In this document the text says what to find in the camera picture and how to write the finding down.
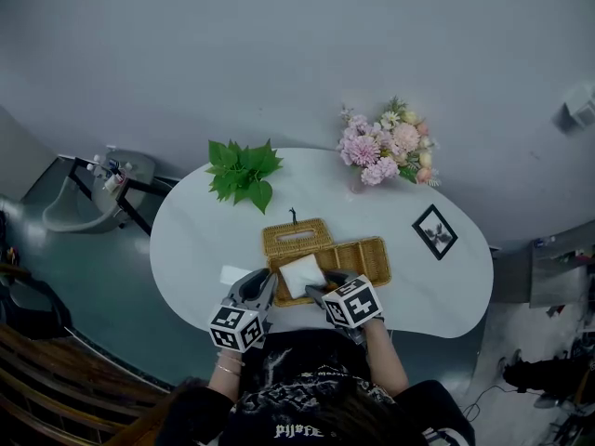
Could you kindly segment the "person's black printed top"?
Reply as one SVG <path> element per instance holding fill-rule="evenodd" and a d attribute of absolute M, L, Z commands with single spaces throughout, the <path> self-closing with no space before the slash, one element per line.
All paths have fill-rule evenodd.
<path fill-rule="evenodd" d="M 238 401 L 188 387 L 155 446 L 476 446 L 440 382 L 391 397 L 372 382 L 366 343 L 335 331 L 271 334 L 242 356 Z"/>

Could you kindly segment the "flat white paper sheet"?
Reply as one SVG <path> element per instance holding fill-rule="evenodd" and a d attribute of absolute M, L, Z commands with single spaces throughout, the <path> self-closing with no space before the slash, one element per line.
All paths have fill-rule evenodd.
<path fill-rule="evenodd" d="M 220 271 L 219 282 L 224 285 L 232 286 L 250 273 L 251 271 L 248 269 L 240 269 L 234 266 L 224 265 Z"/>

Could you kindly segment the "person's left forearm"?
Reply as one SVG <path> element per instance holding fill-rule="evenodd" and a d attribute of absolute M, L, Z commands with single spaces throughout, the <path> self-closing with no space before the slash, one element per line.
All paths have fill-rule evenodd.
<path fill-rule="evenodd" d="M 241 352 L 226 348 L 221 349 L 218 352 L 218 359 L 207 387 L 232 402 L 237 402 L 244 366 L 245 363 Z"/>

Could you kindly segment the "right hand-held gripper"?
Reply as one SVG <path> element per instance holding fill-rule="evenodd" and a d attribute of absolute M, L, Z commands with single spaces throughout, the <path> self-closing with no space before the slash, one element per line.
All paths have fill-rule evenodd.
<path fill-rule="evenodd" d="M 374 286 L 365 275 L 349 269 L 325 270 L 324 277 L 337 288 L 325 294 L 320 286 L 307 285 L 306 295 L 336 328 L 361 345 L 365 342 L 364 324 L 372 319 L 383 320 Z"/>

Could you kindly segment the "grey shelf cabinet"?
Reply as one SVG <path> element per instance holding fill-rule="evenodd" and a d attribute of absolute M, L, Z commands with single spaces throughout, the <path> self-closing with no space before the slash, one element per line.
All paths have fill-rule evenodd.
<path fill-rule="evenodd" d="M 530 306 L 576 303 L 595 274 L 595 220 L 533 241 Z"/>

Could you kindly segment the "black picture frame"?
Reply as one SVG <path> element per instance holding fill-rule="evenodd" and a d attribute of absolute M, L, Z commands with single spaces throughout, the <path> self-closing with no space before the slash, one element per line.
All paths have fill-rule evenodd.
<path fill-rule="evenodd" d="M 434 204 L 422 213 L 412 228 L 437 260 L 442 260 L 458 240 L 457 234 Z"/>

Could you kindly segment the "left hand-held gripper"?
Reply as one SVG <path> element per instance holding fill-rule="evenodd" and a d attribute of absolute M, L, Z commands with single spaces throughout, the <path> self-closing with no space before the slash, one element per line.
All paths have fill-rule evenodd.
<path fill-rule="evenodd" d="M 278 275 L 269 269 L 251 271 L 232 285 L 208 318 L 214 345 L 241 353 L 263 348 L 271 328 L 267 318 L 277 287 Z"/>

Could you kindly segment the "person's right forearm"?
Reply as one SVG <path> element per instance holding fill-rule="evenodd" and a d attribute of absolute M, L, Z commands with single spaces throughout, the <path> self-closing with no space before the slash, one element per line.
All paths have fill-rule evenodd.
<path fill-rule="evenodd" d="M 364 333 L 372 382 L 396 397 L 409 388 L 409 380 L 384 322 L 367 321 Z"/>

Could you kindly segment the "cluster of small bottles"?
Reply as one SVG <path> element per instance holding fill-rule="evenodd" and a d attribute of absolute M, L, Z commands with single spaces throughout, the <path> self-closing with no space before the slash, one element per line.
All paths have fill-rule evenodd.
<path fill-rule="evenodd" d="M 130 162 L 120 163 L 113 158 L 107 158 L 96 154 L 93 162 L 86 166 L 86 169 L 97 179 L 103 182 L 103 188 L 108 192 L 114 192 L 127 180 L 132 172 L 133 165 Z"/>

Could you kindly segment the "brown wooden bench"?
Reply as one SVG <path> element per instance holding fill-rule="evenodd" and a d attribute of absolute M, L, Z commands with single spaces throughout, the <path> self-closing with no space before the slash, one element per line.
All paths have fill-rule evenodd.
<path fill-rule="evenodd" d="M 153 446 L 178 392 L 0 324 L 0 446 Z"/>

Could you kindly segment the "wicker basket with lid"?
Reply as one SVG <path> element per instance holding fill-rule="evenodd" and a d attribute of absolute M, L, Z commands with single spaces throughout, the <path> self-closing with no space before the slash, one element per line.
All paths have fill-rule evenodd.
<path fill-rule="evenodd" d="M 268 267 L 276 274 L 281 273 L 281 267 L 312 255 L 323 272 L 352 270 L 366 276 L 376 288 L 389 283 L 391 279 L 389 259 L 382 238 L 335 243 L 320 218 L 267 227 L 262 230 L 261 238 Z"/>

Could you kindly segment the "white napkin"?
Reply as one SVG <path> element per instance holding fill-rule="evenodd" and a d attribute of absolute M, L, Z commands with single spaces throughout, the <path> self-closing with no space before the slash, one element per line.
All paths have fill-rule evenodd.
<path fill-rule="evenodd" d="M 280 267 L 287 290 L 292 298 L 306 295 L 306 287 L 324 287 L 326 278 L 314 254 L 303 256 Z"/>

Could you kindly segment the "pink flower bouquet in vase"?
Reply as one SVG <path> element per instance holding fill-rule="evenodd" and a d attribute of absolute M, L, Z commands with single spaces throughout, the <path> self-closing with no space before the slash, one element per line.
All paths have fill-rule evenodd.
<path fill-rule="evenodd" d="M 416 185 L 441 185 L 432 161 L 437 142 L 426 120 L 404 100 L 392 98 L 375 120 L 346 106 L 340 117 L 344 128 L 337 151 L 351 169 L 352 192 L 398 177 Z"/>

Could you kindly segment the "grey wall junction box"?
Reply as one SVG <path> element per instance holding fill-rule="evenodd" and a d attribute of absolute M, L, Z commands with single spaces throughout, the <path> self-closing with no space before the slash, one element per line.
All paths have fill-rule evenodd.
<path fill-rule="evenodd" d="M 595 129 L 595 85 L 579 85 L 569 91 L 552 122 L 566 135 Z"/>

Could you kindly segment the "grey chair with black frame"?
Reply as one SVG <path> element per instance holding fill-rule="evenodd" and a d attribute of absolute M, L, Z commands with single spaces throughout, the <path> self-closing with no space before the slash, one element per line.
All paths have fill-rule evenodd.
<path fill-rule="evenodd" d="M 104 154 L 120 163 L 130 162 L 132 172 L 124 184 L 114 192 L 103 188 L 86 166 L 92 161 L 74 158 L 59 195 L 43 212 L 48 230 L 80 234 L 98 234 L 135 222 L 146 234 L 152 226 L 139 209 L 149 196 L 166 197 L 173 189 L 171 183 L 155 175 L 156 163 L 135 151 L 109 150 Z"/>

